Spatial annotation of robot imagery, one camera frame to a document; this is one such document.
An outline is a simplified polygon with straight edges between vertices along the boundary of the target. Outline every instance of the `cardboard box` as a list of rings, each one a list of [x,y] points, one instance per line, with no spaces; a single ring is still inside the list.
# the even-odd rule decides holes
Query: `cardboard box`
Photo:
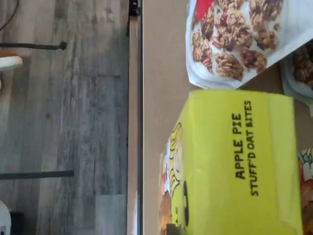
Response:
[[[298,168],[291,98],[191,92],[161,154],[159,234],[301,235]]]

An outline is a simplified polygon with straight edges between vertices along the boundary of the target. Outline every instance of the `cartoon character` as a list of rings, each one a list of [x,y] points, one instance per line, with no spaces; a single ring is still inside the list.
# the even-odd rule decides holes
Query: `cartoon character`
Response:
[[[182,145],[182,126],[181,123],[178,122],[170,136],[169,171],[171,195],[173,195],[175,188],[182,179]]]
[[[300,165],[300,192],[303,232],[313,234],[313,149],[298,154]]]
[[[166,234],[167,224],[179,226],[177,207],[179,198],[179,185],[182,180],[182,126],[178,122],[174,127],[167,143],[166,154],[162,156],[160,175],[160,207],[159,207],[159,235]]]

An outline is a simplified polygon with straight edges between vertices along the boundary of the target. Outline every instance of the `snack bag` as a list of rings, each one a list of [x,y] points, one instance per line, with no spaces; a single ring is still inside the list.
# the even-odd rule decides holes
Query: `snack bag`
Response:
[[[312,0],[190,0],[189,81],[236,89],[313,38]]]
[[[313,149],[298,153],[303,234],[313,234]]]
[[[297,161],[290,97],[192,92],[161,154],[159,234],[302,235]]]
[[[280,63],[284,93],[304,102],[313,116],[313,40]]]

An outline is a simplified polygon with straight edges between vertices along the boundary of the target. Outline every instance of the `metal rod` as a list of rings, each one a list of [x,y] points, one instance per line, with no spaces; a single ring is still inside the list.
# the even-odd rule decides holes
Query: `metal rod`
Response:
[[[74,170],[31,172],[31,173],[4,173],[0,174],[0,180],[26,180],[42,178],[73,177]]]
[[[30,48],[39,50],[65,50],[67,48],[67,43],[60,42],[59,45],[40,45],[33,43],[0,43],[0,47]]]

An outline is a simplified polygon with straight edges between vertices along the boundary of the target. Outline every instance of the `granola cluster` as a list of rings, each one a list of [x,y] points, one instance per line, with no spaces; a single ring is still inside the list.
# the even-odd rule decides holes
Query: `granola cluster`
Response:
[[[243,0],[218,0],[218,4],[224,11],[229,8],[239,9],[243,4]]]
[[[244,68],[234,55],[223,53],[217,53],[215,55],[215,61],[217,63],[216,72],[223,77],[232,77],[239,81],[243,78]]]
[[[294,54],[293,66],[295,80],[303,82],[313,89],[313,62],[310,60],[305,46],[302,46]]]
[[[248,69],[256,70],[257,73],[264,71],[268,64],[267,58],[256,50],[244,49],[241,53],[241,60]]]
[[[260,30],[258,35],[254,36],[257,46],[262,49],[276,49],[277,38],[274,31]]]
[[[201,19],[201,32],[204,37],[210,40],[214,27],[214,9],[209,7],[206,14]]]
[[[192,57],[195,62],[201,62],[208,71],[213,74],[212,70],[212,48],[209,40],[200,35],[199,32],[192,35],[193,52]]]
[[[250,48],[252,45],[252,32],[244,16],[234,9],[221,12],[215,21],[218,36],[215,44],[232,51],[235,45]]]
[[[284,0],[250,0],[250,18],[258,29],[264,21],[274,21],[280,14]]]

